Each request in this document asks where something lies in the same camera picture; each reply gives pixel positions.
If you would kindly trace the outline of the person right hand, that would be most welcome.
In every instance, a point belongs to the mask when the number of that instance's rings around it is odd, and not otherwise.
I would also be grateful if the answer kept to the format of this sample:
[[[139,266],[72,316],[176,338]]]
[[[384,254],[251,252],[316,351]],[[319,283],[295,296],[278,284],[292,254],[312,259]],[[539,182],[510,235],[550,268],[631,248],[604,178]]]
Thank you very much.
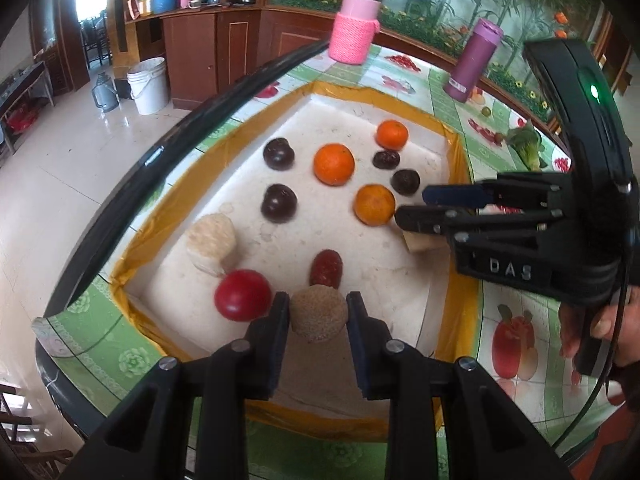
[[[591,323],[590,336],[611,341],[614,334],[616,312],[616,305],[610,304],[597,313]],[[582,321],[577,309],[567,304],[561,304],[559,319],[561,324],[560,356],[564,359],[573,359],[580,346]],[[630,292],[628,292],[628,302],[624,307],[614,363],[619,367],[624,367],[638,362],[639,349],[639,287],[631,286]]]

